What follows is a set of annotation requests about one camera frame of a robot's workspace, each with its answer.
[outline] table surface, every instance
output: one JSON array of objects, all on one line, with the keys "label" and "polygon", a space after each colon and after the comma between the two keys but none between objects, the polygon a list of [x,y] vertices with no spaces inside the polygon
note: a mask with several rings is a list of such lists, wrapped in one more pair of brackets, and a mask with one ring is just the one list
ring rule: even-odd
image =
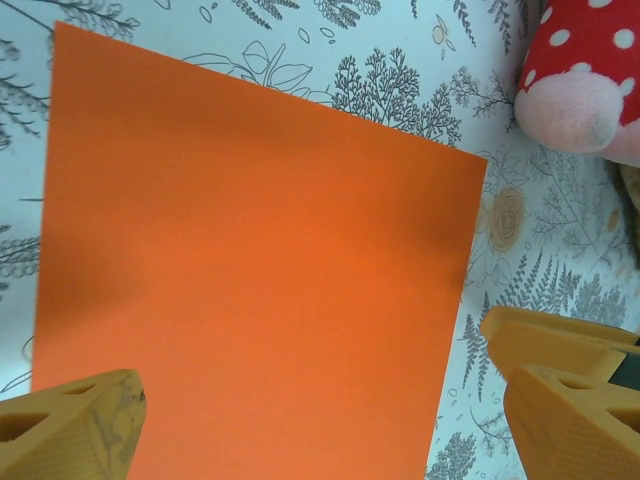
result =
[{"label": "table surface", "polygon": [[524,478],[478,331],[484,312],[640,321],[603,161],[541,149],[513,121],[543,0],[122,3],[0,0],[0,400],[29,389],[52,28],[63,20],[486,157],[427,478]]}]

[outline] botanical print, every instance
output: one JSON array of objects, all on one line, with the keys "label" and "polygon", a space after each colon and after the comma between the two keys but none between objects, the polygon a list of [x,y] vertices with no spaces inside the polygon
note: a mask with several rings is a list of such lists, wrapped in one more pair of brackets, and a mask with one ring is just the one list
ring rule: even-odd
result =
[{"label": "botanical print", "polygon": [[[512,305],[623,326],[635,321],[640,305],[624,202],[603,162],[538,148],[517,131],[515,57],[526,50],[544,0],[403,0],[400,16],[388,14],[390,4],[381,0],[218,0],[188,7],[176,0],[140,0],[135,14],[130,5],[0,0],[0,177],[19,155],[20,165],[29,162],[21,155],[30,147],[43,146],[56,15],[118,40],[144,38],[146,48],[157,41],[160,53],[169,53],[163,49],[171,37],[190,49],[184,59],[189,63],[450,146],[483,135],[491,142],[497,124],[500,138],[475,152],[488,160],[487,174],[425,477],[524,480],[502,408],[504,381],[488,357],[479,323],[491,307]],[[176,14],[179,7],[188,20]],[[237,38],[206,25],[207,35],[192,42],[194,26],[215,27],[231,14]],[[321,24],[302,28],[297,22],[305,15]],[[381,31],[367,21],[372,16],[404,22],[410,40],[400,36],[389,39],[396,48],[376,48]],[[11,33],[16,20],[27,22],[33,42]],[[171,31],[154,30],[159,20]],[[340,37],[346,30],[349,43]],[[416,42],[429,50],[421,55],[437,57],[437,63],[414,56]],[[304,48],[303,57],[297,47]],[[320,71],[329,49],[338,60]],[[29,65],[33,58],[44,59],[40,70]],[[492,73],[476,78],[479,71]],[[33,161],[39,166],[44,157]],[[34,168],[34,175],[41,173]],[[33,188],[19,186],[18,198],[5,202],[3,211],[11,212],[18,200],[41,202]],[[38,271],[37,228],[32,235],[12,232],[0,226],[0,318],[16,300],[16,282]],[[474,306],[476,299],[480,305]],[[32,337],[25,340],[0,344],[22,360],[11,373],[0,365],[0,398],[30,381]]]},{"label": "botanical print", "polygon": [[354,56],[340,62],[332,95],[334,108],[450,146],[462,139],[449,85],[440,84],[429,102],[420,103],[420,75],[407,65],[402,49],[386,55],[376,48],[364,65],[367,72],[363,76]]},{"label": "botanical print", "polygon": [[31,357],[32,343],[33,343],[33,336],[27,339],[27,341],[22,345],[22,349],[21,349],[22,358],[24,359],[25,363],[28,365],[28,369],[24,373],[9,380],[6,384],[2,385],[2,383],[0,383],[0,386],[2,387],[0,388],[0,400],[2,400],[3,397],[6,397],[7,395],[9,395],[13,389],[31,380],[32,371],[30,366],[32,362],[32,357]]},{"label": "botanical print", "polygon": [[491,247],[506,253],[522,233],[525,219],[525,199],[517,187],[506,187],[495,196],[488,211],[487,231]]},{"label": "botanical print", "polygon": [[482,402],[487,374],[497,370],[487,353],[487,341],[479,325],[496,305],[548,312],[620,327],[627,315],[627,298],[620,287],[605,287],[600,274],[577,273],[558,256],[544,259],[540,250],[535,260],[522,255],[513,278],[501,292],[485,290],[479,315],[467,314],[462,340],[467,348],[467,360],[462,388],[476,372],[478,401]]},{"label": "botanical print", "polygon": [[511,437],[507,419],[501,408],[500,411],[482,420],[476,419],[473,409],[470,409],[469,417],[480,430],[480,444],[487,457],[492,458],[496,453],[504,456],[509,455],[513,447],[513,437]]},{"label": "botanical print", "polygon": [[447,54],[447,49],[455,52],[456,47],[449,39],[449,27],[447,27],[445,21],[440,15],[437,14],[436,19],[438,20],[438,24],[433,27],[431,36],[433,38],[433,43],[435,43],[436,45],[442,45],[442,53],[440,54],[440,59],[444,61]]},{"label": "botanical print", "polygon": [[[10,225],[0,225],[0,306],[4,297],[11,293],[11,282],[35,275],[40,262],[40,237],[11,238],[7,234],[10,230]],[[33,337],[29,338],[22,346],[22,356],[29,364],[31,356],[28,352],[32,339]],[[25,373],[12,378],[6,384],[0,383],[0,398],[31,379],[31,369],[26,368]]]},{"label": "botanical print", "polygon": [[326,90],[312,90],[304,84],[313,67],[283,61],[286,49],[283,43],[275,53],[269,54],[264,45],[256,40],[242,52],[242,62],[217,53],[200,53],[183,60],[316,103],[330,104],[331,96]]},{"label": "botanical print", "polygon": [[494,153],[478,152],[489,161],[476,220],[476,236],[467,267],[465,286],[509,285],[512,268],[508,253],[523,243],[530,217],[524,193],[529,165],[504,145]]},{"label": "botanical print", "polygon": [[[594,182],[598,171],[604,171],[602,162],[542,147],[529,161],[532,177],[549,184],[542,195],[542,207],[534,213],[536,240],[545,244],[559,238],[576,260],[591,253],[596,258],[589,265],[591,270],[599,263],[611,266],[614,260],[631,255],[624,229],[615,229],[611,224],[607,228],[603,198],[613,188],[609,181]],[[593,173],[580,175],[585,170]]]},{"label": "botanical print", "polygon": [[454,433],[446,447],[436,455],[425,480],[464,480],[476,462],[476,438]]},{"label": "botanical print", "polygon": [[[53,28],[18,6],[22,6],[23,3],[16,0],[0,0],[0,9],[5,7],[5,10],[8,10],[2,18],[9,12],[14,12],[47,30],[52,36]],[[133,31],[140,26],[137,19],[123,15],[120,3],[105,0],[31,0],[31,3],[38,3],[43,8],[57,7],[64,14],[63,20],[66,23],[124,41],[131,41]]]},{"label": "botanical print", "polygon": [[0,278],[18,279],[38,272],[40,237],[7,238],[10,225],[0,225]]},{"label": "botanical print", "polygon": [[[272,29],[271,24],[257,10],[275,20],[282,20],[284,17],[280,8],[297,10],[303,4],[293,0],[231,1],[242,13],[267,30]],[[362,15],[376,15],[382,8],[379,0],[313,0],[313,3],[325,19],[345,30],[357,26]]]},{"label": "botanical print", "polygon": [[[413,14],[413,18],[418,18],[418,0],[411,0],[411,13]],[[453,13],[458,16],[469,41],[474,47],[476,47],[476,39],[473,37],[471,23],[468,20],[469,13],[467,11],[467,4],[463,0],[453,0]]]},{"label": "botanical print", "polygon": [[[418,1],[419,0],[411,0],[411,12],[414,18],[418,18]],[[477,47],[476,39],[473,35],[471,22],[469,20],[469,12],[467,9],[467,4],[464,0],[447,0],[453,6],[453,12],[458,16],[464,31],[471,42],[471,45]],[[503,52],[505,55],[508,55],[512,50],[513,43],[513,26],[512,26],[512,17],[516,16],[516,12],[513,11],[513,4],[517,8],[517,18],[519,19],[518,28],[518,37],[526,38],[529,35],[529,23],[530,23],[530,14],[529,14],[529,0],[514,0],[513,4],[508,0],[483,0],[484,2],[489,3],[489,8],[487,9],[487,13],[490,15],[490,20],[494,25],[498,27],[498,31],[502,37],[503,44]],[[482,21],[484,19],[476,19],[476,24],[478,21]]]},{"label": "botanical print", "polygon": [[473,116],[476,118],[493,116],[498,109],[504,109],[509,114],[509,122],[505,131],[508,133],[516,125],[513,113],[515,86],[518,73],[511,75],[511,81],[506,82],[502,75],[494,70],[489,77],[489,85],[482,87],[480,81],[474,78],[467,67],[462,67],[454,75],[451,82],[451,94],[458,105],[472,106]]},{"label": "botanical print", "polygon": [[15,73],[6,73],[21,56],[12,41],[0,39],[0,151],[13,143],[13,129],[41,138],[42,131],[34,124],[46,121],[49,114],[47,97],[34,93],[33,84],[18,82]]}]

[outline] orange paper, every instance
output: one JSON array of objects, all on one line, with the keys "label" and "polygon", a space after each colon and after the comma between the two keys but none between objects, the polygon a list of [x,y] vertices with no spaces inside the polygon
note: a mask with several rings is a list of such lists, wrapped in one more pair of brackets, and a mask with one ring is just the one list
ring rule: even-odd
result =
[{"label": "orange paper", "polygon": [[143,379],[130,478],[423,478],[485,161],[57,25],[34,388]]}]

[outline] fern illustration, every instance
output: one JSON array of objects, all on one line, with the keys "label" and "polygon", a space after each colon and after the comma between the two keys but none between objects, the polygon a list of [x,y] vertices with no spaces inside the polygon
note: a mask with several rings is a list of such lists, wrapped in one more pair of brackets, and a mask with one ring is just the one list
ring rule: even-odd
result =
[{"label": "fern illustration", "polygon": [[426,480],[464,480],[476,463],[476,438],[454,433],[428,469]]},{"label": "fern illustration", "polygon": [[604,291],[600,275],[596,274],[589,281],[584,281],[578,290],[571,316],[620,327],[627,311],[627,299],[616,285]]},{"label": "fern illustration", "polygon": [[32,0],[58,5],[66,16],[66,21],[92,32],[100,31],[109,37],[131,41],[133,31],[140,26],[135,18],[120,18],[122,5],[106,0]]},{"label": "fern illustration", "polygon": [[500,453],[508,456],[511,450],[512,437],[509,425],[506,422],[504,412],[499,412],[493,417],[478,421],[469,408],[471,420],[482,432],[482,445],[488,457],[493,457],[499,448]]},{"label": "fern illustration", "polygon": [[9,282],[0,282],[0,302],[3,299],[2,292],[9,290]]},{"label": "fern illustration", "polygon": [[[4,66],[4,62],[15,62],[20,58],[21,51],[13,42],[0,39],[0,67]],[[15,74],[0,73],[0,151],[12,143],[13,137],[9,133],[11,127],[40,138],[40,130],[35,122],[47,120],[49,99],[36,95],[32,88],[32,84],[18,83]]]},{"label": "fern illustration", "polygon": [[377,15],[380,0],[314,0],[318,11],[331,23],[345,30],[358,25],[363,15]]},{"label": "fern illustration", "polygon": [[529,35],[529,0],[516,0],[516,5],[522,22],[522,37],[526,38]]},{"label": "fern illustration", "polygon": [[467,34],[467,37],[469,37],[469,40],[471,40],[471,44],[475,47],[476,39],[473,37],[473,33],[471,32],[471,23],[468,20],[469,12],[467,12],[467,4],[462,0],[454,0],[453,12],[458,15],[458,19],[464,27],[464,32]]},{"label": "fern illustration", "polygon": [[[626,232],[604,230],[604,189],[611,186],[609,182],[600,185],[593,181],[602,173],[597,171],[603,169],[602,163],[539,147],[529,157],[529,165],[532,177],[550,183],[542,196],[543,206],[534,212],[534,237],[538,241],[546,243],[561,235],[563,245],[576,260],[587,252],[596,254],[596,263],[609,266],[616,256],[625,258],[630,251]],[[582,175],[585,168],[594,170]]]},{"label": "fern illustration", "polygon": [[485,291],[480,317],[475,319],[467,315],[464,332],[459,339],[467,347],[462,388],[469,384],[475,370],[480,401],[491,362],[487,342],[480,333],[479,325],[494,305],[571,316],[615,327],[621,326],[626,317],[627,298],[619,286],[605,288],[599,275],[584,278],[557,255],[549,257],[546,262],[543,257],[542,250],[533,262],[526,254],[523,255],[512,281],[497,296],[497,300],[492,300],[489,292]]},{"label": "fern illustration", "polygon": [[509,18],[509,2],[507,0],[490,0],[491,7],[489,7],[489,13],[493,15],[493,23],[498,25],[500,33],[502,34],[502,43],[504,45],[504,54],[508,55],[511,49],[511,24]]},{"label": "fern illustration", "polygon": [[389,56],[374,49],[365,67],[363,76],[352,55],[340,62],[334,108],[451,146],[460,141],[460,120],[452,113],[449,86],[440,85],[429,103],[419,105],[419,74],[406,64],[400,48]]},{"label": "fern illustration", "polygon": [[282,13],[278,9],[281,7],[288,7],[292,9],[299,9],[300,5],[292,0],[253,0],[253,6],[249,3],[249,0],[231,0],[233,4],[238,7],[242,13],[253,20],[261,27],[271,30],[271,25],[254,10],[254,7],[260,8],[265,13],[268,13],[276,20],[282,20]]},{"label": "fern illustration", "polygon": [[[82,27],[92,32],[100,32],[112,38],[130,42],[140,22],[133,18],[123,18],[122,4],[107,0],[28,0],[51,7],[58,7],[64,14],[67,23]],[[20,15],[47,32],[46,45],[49,52],[47,66],[53,63],[53,27],[45,21],[18,7],[14,0],[0,0],[0,9],[5,7],[10,12]]]},{"label": "fern illustration", "polygon": [[482,304],[482,312],[480,318],[474,320],[471,315],[467,315],[465,322],[464,334],[462,340],[467,344],[467,362],[462,379],[462,388],[465,388],[467,381],[473,370],[473,367],[478,361],[478,400],[482,401],[482,390],[484,387],[484,380],[491,364],[489,360],[489,353],[487,352],[487,340],[484,335],[480,333],[480,322],[487,316],[489,310],[491,310],[491,302],[489,301],[489,294],[484,293],[484,302]]},{"label": "fern illustration", "polygon": [[480,81],[474,78],[467,67],[461,67],[453,74],[451,80],[451,94],[458,105],[468,108],[475,102],[473,116],[490,117],[497,114],[498,108],[506,108],[510,112],[506,131],[511,131],[516,124],[513,113],[515,89],[505,86],[500,74],[493,71],[489,77],[489,87],[482,88]]}]

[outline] stuffed toy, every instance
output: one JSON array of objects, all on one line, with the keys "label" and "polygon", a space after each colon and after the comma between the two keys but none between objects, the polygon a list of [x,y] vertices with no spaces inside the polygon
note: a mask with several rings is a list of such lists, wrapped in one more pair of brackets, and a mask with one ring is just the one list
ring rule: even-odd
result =
[{"label": "stuffed toy", "polygon": [[515,116],[548,148],[640,167],[640,0],[549,0]]}]

